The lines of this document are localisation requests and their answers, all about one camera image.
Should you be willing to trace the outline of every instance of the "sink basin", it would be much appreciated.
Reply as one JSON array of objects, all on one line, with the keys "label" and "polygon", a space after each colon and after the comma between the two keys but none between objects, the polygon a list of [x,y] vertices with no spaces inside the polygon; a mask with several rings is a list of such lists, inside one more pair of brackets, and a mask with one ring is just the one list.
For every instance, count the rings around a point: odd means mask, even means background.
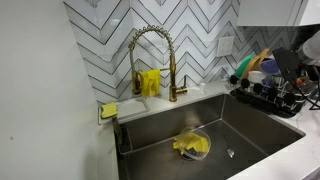
[{"label": "sink basin", "polygon": [[[118,148],[119,177],[130,180],[227,179],[305,135],[225,94],[120,126],[132,151],[120,153]],[[187,161],[172,148],[174,136],[186,126],[209,135],[212,144],[205,159]]]}]

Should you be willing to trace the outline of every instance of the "sink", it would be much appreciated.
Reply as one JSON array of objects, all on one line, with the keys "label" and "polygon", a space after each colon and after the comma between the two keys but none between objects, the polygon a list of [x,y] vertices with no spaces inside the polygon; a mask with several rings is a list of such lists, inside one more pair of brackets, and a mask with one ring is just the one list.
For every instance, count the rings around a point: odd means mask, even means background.
[{"label": "sink", "polygon": [[[205,159],[187,161],[172,148],[173,138],[186,126],[209,135],[212,144]],[[120,153],[118,147],[121,180],[227,179],[305,136],[226,94],[120,127],[131,143],[128,152]],[[233,158],[227,153],[228,145],[235,151]]]}]

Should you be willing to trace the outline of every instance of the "dish drying rack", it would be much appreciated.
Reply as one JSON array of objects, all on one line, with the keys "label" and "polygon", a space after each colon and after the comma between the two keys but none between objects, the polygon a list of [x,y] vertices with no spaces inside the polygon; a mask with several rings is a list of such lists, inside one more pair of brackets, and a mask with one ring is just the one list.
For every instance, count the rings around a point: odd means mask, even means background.
[{"label": "dish drying rack", "polygon": [[[239,84],[230,84],[230,86],[233,87],[230,94],[238,101],[248,104],[267,114],[290,118],[300,112],[302,107],[306,104],[306,100],[299,91],[294,89],[282,76],[271,76],[271,82],[274,83],[271,85],[268,83],[261,84],[261,93],[253,91],[254,83],[251,82],[249,82],[250,84],[247,88],[241,87]],[[309,97],[310,94],[316,90],[316,85],[312,81],[309,81],[302,86],[300,90],[303,90],[304,95]]]}]

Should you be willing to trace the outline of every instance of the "chevron tile backsplash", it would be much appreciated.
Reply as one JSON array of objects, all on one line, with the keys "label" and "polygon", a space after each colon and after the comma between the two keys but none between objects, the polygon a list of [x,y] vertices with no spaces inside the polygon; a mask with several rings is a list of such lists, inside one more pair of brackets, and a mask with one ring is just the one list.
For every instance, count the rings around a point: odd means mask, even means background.
[{"label": "chevron tile backsplash", "polygon": [[[99,103],[131,97],[128,44],[147,25],[168,30],[174,41],[176,82],[208,83],[234,73],[241,60],[265,47],[289,47],[293,27],[237,26],[239,0],[65,0],[79,50]],[[233,54],[216,57],[218,39],[235,36]],[[134,50],[136,69],[169,67],[166,41],[156,33],[142,36]],[[169,71],[161,72],[161,93],[167,93]]]}]

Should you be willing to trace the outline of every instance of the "faucet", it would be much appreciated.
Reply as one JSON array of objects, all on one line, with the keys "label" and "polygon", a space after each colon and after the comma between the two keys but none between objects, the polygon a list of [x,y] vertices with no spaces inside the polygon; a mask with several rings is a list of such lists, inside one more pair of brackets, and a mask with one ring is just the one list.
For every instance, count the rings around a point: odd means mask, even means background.
[{"label": "faucet", "polygon": [[168,44],[169,44],[169,51],[170,51],[170,66],[169,68],[160,69],[163,70],[170,70],[170,86],[169,86],[169,101],[176,102],[177,101],[177,94],[180,93],[186,93],[187,87],[186,87],[186,76],[184,77],[184,85],[180,88],[176,87],[176,62],[175,62],[175,56],[174,56],[174,50],[173,50],[173,43],[172,38],[170,37],[169,33],[164,30],[162,27],[159,26],[147,26],[143,27],[142,29],[139,29],[138,32],[135,33],[135,36],[133,37],[133,40],[130,42],[128,48],[130,51],[130,62],[131,62],[131,68],[132,68],[132,93],[133,94],[141,94],[141,87],[140,87],[140,81],[139,81],[139,72],[135,70],[134,62],[133,62],[133,50],[135,48],[135,44],[137,43],[137,40],[141,35],[143,35],[146,32],[154,31],[156,32],[161,38],[166,38]]}]

